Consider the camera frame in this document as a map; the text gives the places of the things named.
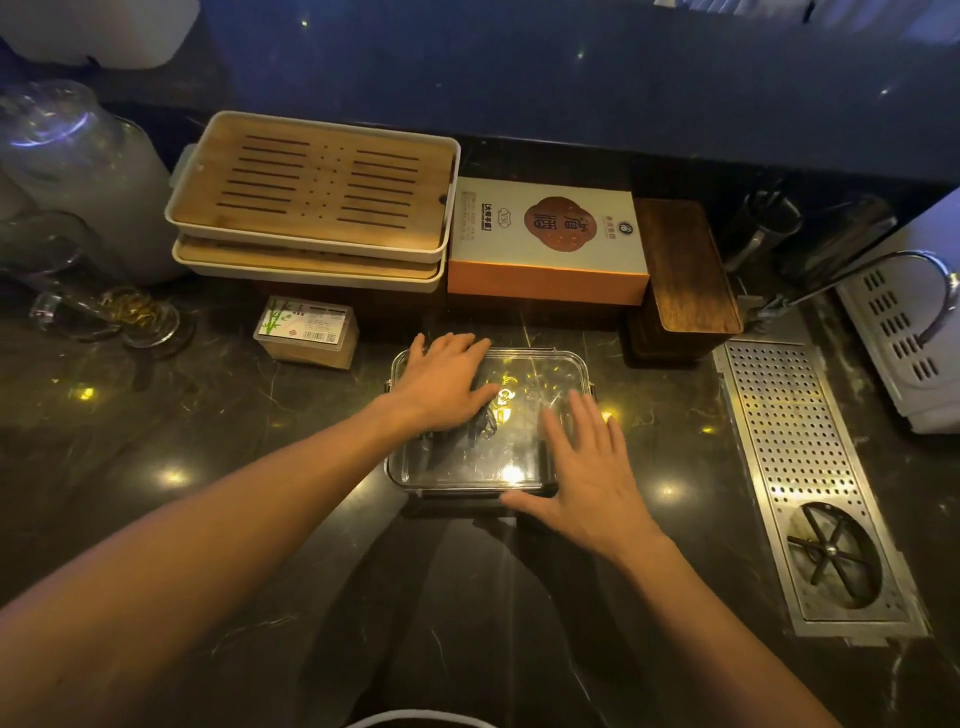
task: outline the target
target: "forearm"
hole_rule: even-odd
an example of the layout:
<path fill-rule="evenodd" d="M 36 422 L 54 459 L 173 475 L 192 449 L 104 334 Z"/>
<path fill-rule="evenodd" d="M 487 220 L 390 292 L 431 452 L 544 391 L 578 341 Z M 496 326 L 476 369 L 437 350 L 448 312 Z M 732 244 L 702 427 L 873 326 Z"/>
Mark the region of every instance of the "forearm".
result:
<path fill-rule="evenodd" d="M 0 723 L 52 724 L 55 706 L 73 724 L 100 722 L 94 706 L 128 703 L 412 434 L 402 408 L 379 398 L 158 509 L 34 586 L 0 612 Z M 93 715 L 73 713 L 81 705 Z"/>
<path fill-rule="evenodd" d="M 730 725 L 839 728 L 816 697 L 658 534 L 618 560 Z"/>

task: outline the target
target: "curved metal pipe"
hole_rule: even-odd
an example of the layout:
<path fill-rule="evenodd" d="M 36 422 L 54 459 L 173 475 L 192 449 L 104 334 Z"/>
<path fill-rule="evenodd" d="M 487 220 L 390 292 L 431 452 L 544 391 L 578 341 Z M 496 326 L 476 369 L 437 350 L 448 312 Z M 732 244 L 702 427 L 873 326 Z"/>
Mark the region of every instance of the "curved metal pipe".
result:
<path fill-rule="evenodd" d="M 890 260 L 891 258 L 895 257 L 915 257 L 919 260 L 925 260 L 934 268 L 936 268 L 940 272 L 940 275 L 944 278 L 946 290 L 944 291 L 944 301 L 940 304 L 940 311 L 937 312 L 936 317 L 934 317 L 930 325 L 917 336 L 917 343 L 920 344 L 920 346 L 923 346 L 924 344 L 928 343 L 930 339 L 936 336 L 940 329 L 944 327 L 944 324 L 947 322 L 950 314 L 952 314 L 957 307 L 957 298 L 960 297 L 960 276 L 958 276 L 955 271 L 950 270 L 950 267 L 945 260 L 943 260 L 939 255 L 931 253 L 930 251 L 893 251 L 892 253 L 887 253 L 886 255 L 880 255 L 869 262 L 861 263 L 860 265 L 850 269 L 840 276 L 837 276 L 836 278 L 828 280 L 811 293 L 803 294 L 799 298 L 782 303 L 781 307 L 787 308 L 789 306 L 797 305 L 798 303 L 803 303 L 807 299 L 811 299 L 814 296 L 823 293 L 824 291 L 829 291 L 830 288 L 835 288 L 844 280 L 853 278 L 857 274 L 868 271 L 871 268 L 875 268 L 885 260 Z"/>

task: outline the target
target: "person's left hand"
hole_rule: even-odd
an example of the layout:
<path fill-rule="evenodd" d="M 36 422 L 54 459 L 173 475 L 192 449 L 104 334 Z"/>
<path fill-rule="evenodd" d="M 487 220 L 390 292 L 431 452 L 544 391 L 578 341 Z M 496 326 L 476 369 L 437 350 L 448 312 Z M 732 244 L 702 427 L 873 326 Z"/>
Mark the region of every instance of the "person's left hand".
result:
<path fill-rule="evenodd" d="M 417 432 L 462 425 L 496 397 L 499 384 L 471 391 L 477 367 L 490 348 L 490 339 L 473 343 L 472 333 L 445 334 L 423 351 L 423 334 L 410 347 L 407 368 L 391 392 L 411 413 Z"/>

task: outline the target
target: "glass dish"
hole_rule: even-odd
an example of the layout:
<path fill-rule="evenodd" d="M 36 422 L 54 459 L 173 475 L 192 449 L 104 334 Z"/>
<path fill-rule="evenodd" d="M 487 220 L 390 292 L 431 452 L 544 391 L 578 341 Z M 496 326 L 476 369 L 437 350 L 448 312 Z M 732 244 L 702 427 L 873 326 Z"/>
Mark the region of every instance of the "glass dish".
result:
<path fill-rule="evenodd" d="M 394 359 L 388 389 L 406 363 L 404 351 Z M 587 364 L 554 349 L 491 349 L 473 386 L 489 382 L 500 385 L 499 394 L 465 425 L 426 432 L 390 454 L 384 467 L 396 485 L 423 496 L 480 496 L 556 482 L 540 411 L 552 407 L 571 433 L 566 393 L 591 393 Z"/>

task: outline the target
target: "metal faucet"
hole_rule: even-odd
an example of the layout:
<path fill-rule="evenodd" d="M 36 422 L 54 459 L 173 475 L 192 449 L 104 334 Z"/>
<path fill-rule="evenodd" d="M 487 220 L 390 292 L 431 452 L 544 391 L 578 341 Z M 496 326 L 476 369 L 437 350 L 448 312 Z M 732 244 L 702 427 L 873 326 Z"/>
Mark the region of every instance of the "metal faucet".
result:
<path fill-rule="evenodd" d="M 930 325 L 917 336 L 917 343 L 920 346 L 923 346 L 929 342 L 930 339 L 936 336 L 937 332 L 944 327 L 944 324 L 947 322 L 950 314 L 953 313 L 957 307 L 957 298 L 960 297 L 960 276 L 958 276 L 956 272 L 950 270 L 947 262 L 944 261 L 939 255 L 931 253 L 930 251 L 893 251 L 892 253 L 881 255 L 880 257 L 870 260 L 869 262 L 862 263 L 855 268 L 851 268 L 846 273 L 828 280 L 815 291 L 804 293 L 802 296 L 797 298 L 787 299 L 782 294 L 778 294 L 771 301 L 765 303 L 760 308 L 755 308 L 752 311 L 752 316 L 755 321 L 767 321 L 769 319 L 776 318 L 782 313 L 785 313 L 787 309 L 792 308 L 798 303 L 803 303 L 807 299 L 812 299 L 814 296 L 817 296 L 824 291 L 829 291 L 831 288 L 835 288 L 836 286 L 840 285 L 840 283 L 842 283 L 844 280 L 853 278 L 864 271 L 875 268 L 885 260 L 890 260 L 891 258 L 895 257 L 915 257 L 919 260 L 925 260 L 934 268 L 936 268 L 940 272 L 940 275 L 944 278 L 946 291 L 944 292 L 944 301 L 940 305 L 940 311 L 937 313 Z"/>

